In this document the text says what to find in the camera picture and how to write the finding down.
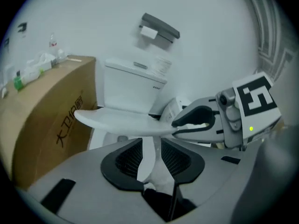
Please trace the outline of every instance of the toilet seat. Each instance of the toilet seat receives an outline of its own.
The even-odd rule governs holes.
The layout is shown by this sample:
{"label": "toilet seat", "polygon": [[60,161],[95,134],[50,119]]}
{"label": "toilet seat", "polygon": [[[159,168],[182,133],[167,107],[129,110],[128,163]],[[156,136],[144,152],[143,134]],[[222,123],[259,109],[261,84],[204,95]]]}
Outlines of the toilet seat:
{"label": "toilet seat", "polygon": [[162,136],[177,131],[177,128],[152,118],[147,114],[121,111],[110,108],[98,110],[77,110],[77,120],[110,133],[133,136]]}

